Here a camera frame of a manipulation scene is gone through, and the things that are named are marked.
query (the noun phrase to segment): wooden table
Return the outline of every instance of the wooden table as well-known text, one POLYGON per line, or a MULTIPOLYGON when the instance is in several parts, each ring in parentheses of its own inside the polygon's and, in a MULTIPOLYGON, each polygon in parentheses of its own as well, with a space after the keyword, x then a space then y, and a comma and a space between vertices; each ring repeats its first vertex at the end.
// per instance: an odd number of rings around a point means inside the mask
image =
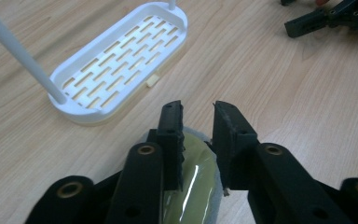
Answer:
MULTIPOLYGON (((0 19, 51 74, 144 2, 0 0, 0 19)), ((289 148, 332 187, 358 176, 358 32, 326 28, 289 38, 283 24, 314 10, 311 0, 177 4, 188 16, 186 44, 155 87, 102 126, 66 119, 0 45, 0 223, 22 223, 60 178, 97 183, 120 170, 174 100, 185 107, 185 126, 209 136, 213 102, 236 105, 261 142, 289 148)), ((246 195, 224 198, 217 223, 254 223, 246 195)))

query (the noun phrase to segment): light wood tabletop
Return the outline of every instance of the light wood tabletop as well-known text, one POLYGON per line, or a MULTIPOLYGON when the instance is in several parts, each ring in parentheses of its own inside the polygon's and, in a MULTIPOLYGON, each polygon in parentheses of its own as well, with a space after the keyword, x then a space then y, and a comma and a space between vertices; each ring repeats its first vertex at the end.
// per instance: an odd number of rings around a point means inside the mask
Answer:
MULTIPOLYGON (((145 1, 0 0, 0 19, 52 71, 145 1)), ((332 1, 333 6, 339 1, 332 1)), ((212 136, 213 103, 238 107, 260 142, 287 147, 334 188, 358 176, 358 31, 325 28, 293 39, 284 23, 312 0, 178 0, 185 44, 160 81, 106 124, 74 124, 0 45, 0 223, 23 223, 46 189, 68 175, 98 183, 181 100, 184 124, 212 136)), ((247 192, 222 199, 217 223, 255 223, 247 192)))

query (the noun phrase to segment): black mechanical device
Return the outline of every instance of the black mechanical device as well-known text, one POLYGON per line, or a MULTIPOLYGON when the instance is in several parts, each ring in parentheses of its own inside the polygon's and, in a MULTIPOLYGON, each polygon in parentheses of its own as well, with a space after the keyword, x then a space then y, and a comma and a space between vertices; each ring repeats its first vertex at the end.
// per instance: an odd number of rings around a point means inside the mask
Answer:
MULTIPOLYGON (((281 0, 281 3, 287 6, 294 1, 281 0)), ((326 26, 334 28, 339 25, 358 30, 358 0, 343 0, 329 10, 319 8, 284 24, 287 34, 292 38, 306 35, 326 26)))
MULTIPOLYGON (((260 144, 240 110, 214 105, 213 139, 223 188, 249 190, 256 223, 358 223, 358 178, 333 189, 285 147, 260 144)), ((164 190, 182 187, 183 107, 166 104, 157 129, 130 149, 121 172, 94 185, 84 176, 54 183, 26 223, 162 223, 164 190)))

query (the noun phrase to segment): white pole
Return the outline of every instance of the white pole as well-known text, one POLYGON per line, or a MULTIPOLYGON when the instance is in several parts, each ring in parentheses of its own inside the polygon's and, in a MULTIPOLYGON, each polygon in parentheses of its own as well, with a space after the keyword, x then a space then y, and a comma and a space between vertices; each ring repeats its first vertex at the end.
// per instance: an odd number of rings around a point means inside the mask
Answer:
POLYGON ((66 97, 2 22, 0 22, 0 42, 59 104, 65 104, 66 97))
POLYGON ((170 3, 169 3, 169 6, 168 6, 168 8, 170 9, 170 10, 174 10, 175 9, 175 0, 170 0, 170 3))

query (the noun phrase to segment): white plastic basket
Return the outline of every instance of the white plastic basket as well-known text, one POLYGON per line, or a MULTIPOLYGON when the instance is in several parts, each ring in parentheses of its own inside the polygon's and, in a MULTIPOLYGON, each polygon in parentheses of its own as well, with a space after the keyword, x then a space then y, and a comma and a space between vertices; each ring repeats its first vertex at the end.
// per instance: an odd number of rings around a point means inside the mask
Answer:
POLYGON ((32 61, 24 56, 25 49, 13 49, 20 43, 6 43, 9 31, 0 41, 45 87, 50 101, 66 117, 93 124, 115 113, 185 42, 186 34, 186 14, 175 1, 147 3, 63 62, 50 79, 35 62, 24 62, 24 58, 32 61))

